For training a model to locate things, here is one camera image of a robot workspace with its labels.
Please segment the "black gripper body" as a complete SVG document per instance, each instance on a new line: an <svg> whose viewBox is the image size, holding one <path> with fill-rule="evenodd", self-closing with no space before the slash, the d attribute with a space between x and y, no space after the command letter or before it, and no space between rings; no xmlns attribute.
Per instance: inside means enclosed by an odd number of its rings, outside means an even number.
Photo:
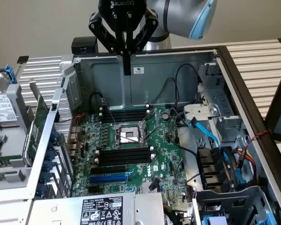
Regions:
<svg viewBox="0 0 281 225"><path fill-rule="evenodd" d="M145 0L100 0L98 4L100 15L114 32L127 32L128 24L135 31L146 8Z"/></svg>

